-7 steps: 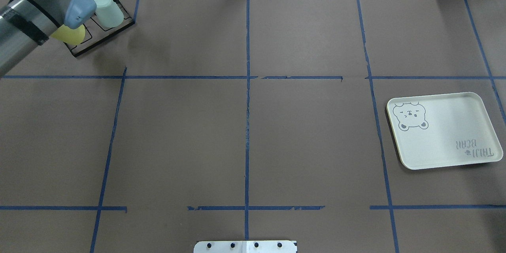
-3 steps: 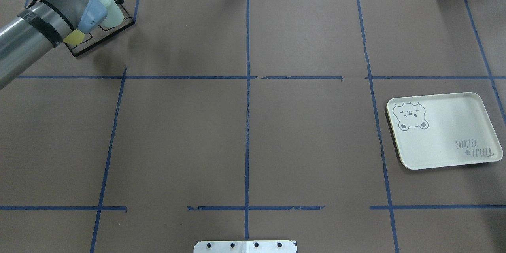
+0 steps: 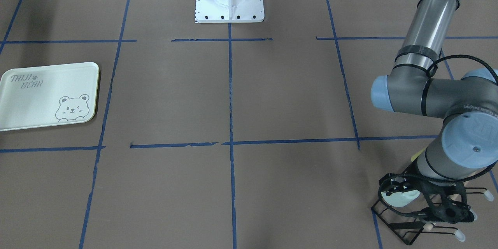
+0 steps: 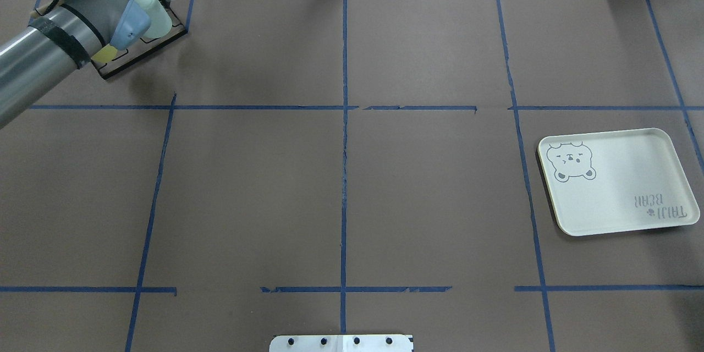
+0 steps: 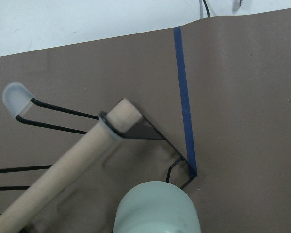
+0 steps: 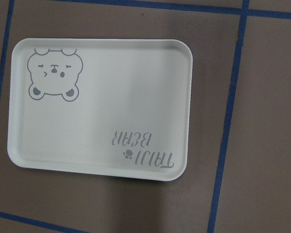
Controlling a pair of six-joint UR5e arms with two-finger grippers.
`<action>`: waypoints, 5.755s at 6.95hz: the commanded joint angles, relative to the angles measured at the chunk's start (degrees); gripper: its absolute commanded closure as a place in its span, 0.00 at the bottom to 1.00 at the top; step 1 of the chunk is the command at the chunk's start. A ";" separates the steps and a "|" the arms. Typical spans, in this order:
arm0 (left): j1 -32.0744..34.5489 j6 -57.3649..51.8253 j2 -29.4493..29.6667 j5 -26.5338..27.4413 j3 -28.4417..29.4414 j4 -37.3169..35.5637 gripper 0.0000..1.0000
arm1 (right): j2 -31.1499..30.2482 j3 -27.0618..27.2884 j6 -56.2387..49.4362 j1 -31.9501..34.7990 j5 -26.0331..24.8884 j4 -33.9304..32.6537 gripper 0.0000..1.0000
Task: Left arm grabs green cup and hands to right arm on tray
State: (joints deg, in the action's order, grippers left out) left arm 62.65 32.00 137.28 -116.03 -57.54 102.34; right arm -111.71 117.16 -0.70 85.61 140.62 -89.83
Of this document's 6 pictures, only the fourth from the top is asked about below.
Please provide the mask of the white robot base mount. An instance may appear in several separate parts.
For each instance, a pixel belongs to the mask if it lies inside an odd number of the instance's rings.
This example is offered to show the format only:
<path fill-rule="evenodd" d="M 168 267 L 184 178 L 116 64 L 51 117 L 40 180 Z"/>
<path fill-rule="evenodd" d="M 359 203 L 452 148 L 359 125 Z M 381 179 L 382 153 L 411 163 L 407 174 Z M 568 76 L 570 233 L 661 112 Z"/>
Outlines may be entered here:
<path fill-rule="evenodd" d="M 282 335 L 269 351 L 414 351 L 414 340 L 404 334 Z"/>

